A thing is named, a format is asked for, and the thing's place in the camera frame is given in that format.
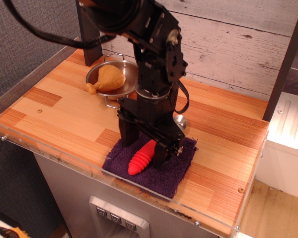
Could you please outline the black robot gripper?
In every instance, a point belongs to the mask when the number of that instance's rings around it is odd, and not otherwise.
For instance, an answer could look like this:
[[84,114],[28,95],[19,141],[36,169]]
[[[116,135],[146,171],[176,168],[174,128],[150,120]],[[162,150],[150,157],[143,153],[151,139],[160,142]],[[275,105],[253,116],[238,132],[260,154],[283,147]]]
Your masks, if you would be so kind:
[[157,142],[154,148],[153,166],[161,167],[171,154],[179,155],[184,133],[173,120],[176,112],[177,93],[162,97],[119,98],[119,130],[122,142],[130,146],[139,139],[139,132]]

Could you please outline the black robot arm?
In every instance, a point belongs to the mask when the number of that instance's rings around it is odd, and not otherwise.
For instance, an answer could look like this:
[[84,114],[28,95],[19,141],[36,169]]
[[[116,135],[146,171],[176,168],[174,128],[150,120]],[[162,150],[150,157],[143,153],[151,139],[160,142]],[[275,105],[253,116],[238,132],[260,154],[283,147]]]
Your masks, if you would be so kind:
[[144,133],[156,142],[153,165],[160,167],[181,153],[184,133],[173,120],[187,63],[175,17],[153,0],[82,0],[81,7],[105,35],[123,36],[133,44],[138,79],[136,99],[120,98],[119,129],[123,143]]

